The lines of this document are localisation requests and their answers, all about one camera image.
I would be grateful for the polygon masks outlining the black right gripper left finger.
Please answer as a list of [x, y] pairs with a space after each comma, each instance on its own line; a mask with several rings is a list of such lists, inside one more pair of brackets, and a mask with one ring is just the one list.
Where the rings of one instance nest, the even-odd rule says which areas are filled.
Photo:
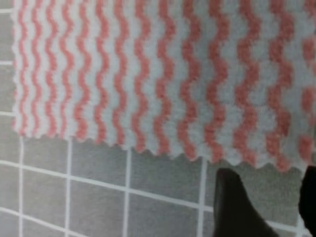
[[241, 177], [229, 168], [216, 173], [214, 237], [277, 237], [253, 207]]

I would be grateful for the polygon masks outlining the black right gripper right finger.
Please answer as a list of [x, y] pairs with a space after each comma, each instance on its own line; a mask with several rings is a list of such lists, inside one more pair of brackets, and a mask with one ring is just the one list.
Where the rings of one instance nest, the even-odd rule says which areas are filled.
[[308, 166], [302, 179], [299, 198], [299, 213], [304, 226], [316, 236], [316, 167]]

